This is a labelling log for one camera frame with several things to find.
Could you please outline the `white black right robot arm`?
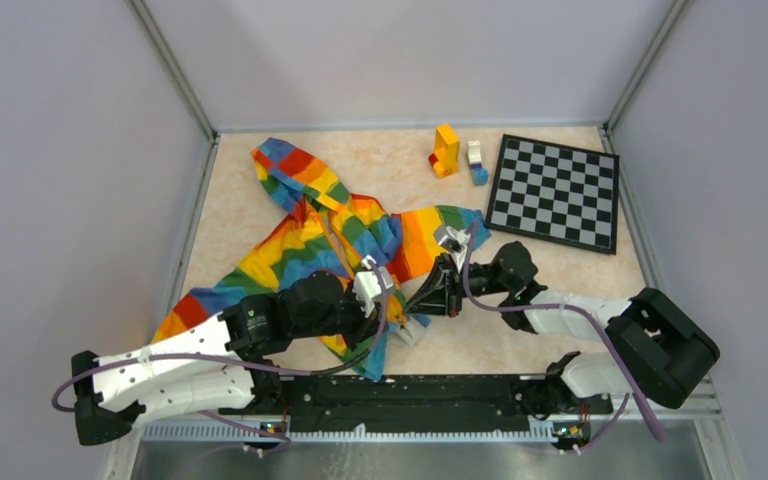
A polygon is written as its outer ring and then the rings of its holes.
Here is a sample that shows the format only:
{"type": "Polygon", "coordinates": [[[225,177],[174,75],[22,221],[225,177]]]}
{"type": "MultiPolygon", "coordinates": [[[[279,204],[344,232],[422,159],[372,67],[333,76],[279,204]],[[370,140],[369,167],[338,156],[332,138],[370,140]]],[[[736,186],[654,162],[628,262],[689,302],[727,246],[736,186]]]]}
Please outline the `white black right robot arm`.
{"type": "Polygon", "coordinates": [[[567,358],[546,385],[549,404],[560,412],[601,394],[678,409],[720,359],[718,345],[656,288],[615,299],[553,290],[538,282],[538,268],[518,241],[503,245],[489,263],[466,260],[464,246],[438,255],[406,312],[454,318],[464,303],[501,294],[490,310],[515,331],[603,343],[606,353],[567,358]]]}

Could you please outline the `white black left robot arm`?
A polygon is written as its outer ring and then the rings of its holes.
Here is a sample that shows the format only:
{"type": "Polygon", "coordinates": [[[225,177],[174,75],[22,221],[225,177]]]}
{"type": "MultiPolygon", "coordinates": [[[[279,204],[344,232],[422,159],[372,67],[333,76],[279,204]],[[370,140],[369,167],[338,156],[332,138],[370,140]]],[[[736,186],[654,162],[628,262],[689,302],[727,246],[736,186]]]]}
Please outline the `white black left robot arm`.
{"type": "Polygon", "coordinates": [[[276,293],[250,295],[180,334],[111,356],[91,351],[71,359],[70,407],[78,441],[117,440],[147,423],[223,408],[268,413],[279,404],[280,379],[305,370],[267,362],[297,339],[343,337],[361,350],[335,374],[358,366],[386,329],[390,273],[372,267],[349,283],[317,271],[276,293]]]}

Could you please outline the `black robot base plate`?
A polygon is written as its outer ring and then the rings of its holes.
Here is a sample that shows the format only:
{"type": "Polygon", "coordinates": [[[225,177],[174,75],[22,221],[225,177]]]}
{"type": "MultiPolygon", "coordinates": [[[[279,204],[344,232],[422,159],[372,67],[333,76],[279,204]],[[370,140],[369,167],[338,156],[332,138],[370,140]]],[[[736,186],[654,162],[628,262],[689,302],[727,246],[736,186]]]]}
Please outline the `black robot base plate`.
{"type": "Polygon", "coordinates": [[[545,375],[391,375],[373,382],[335,375],[282,384],[293,432],[525,432],[557,415],[610,414],[601,394],[576,397],[545,375]]]}

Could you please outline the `rainbow striped zip jacket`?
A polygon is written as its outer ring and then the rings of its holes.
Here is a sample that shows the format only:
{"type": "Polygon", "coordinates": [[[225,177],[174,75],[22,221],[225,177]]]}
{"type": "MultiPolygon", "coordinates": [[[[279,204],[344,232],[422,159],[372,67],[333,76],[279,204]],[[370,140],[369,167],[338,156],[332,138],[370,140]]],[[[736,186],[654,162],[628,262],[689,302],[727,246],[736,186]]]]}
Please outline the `rainbow striped zip jacket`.
{"type": "Polygon", "coordinates": [[[261,186],[285,217],[213,286],[190,289],[161,322],[154,341],[320,270],[347,283],[368,256],[397,283],[407,282],[429,273],[442,253],[435,230],[465,230],[483,220],[479,210],[451,205],[389,213],[376,198],[350,192],[325,162],[282,139],[266,139],[251,156],[261,186]]]}

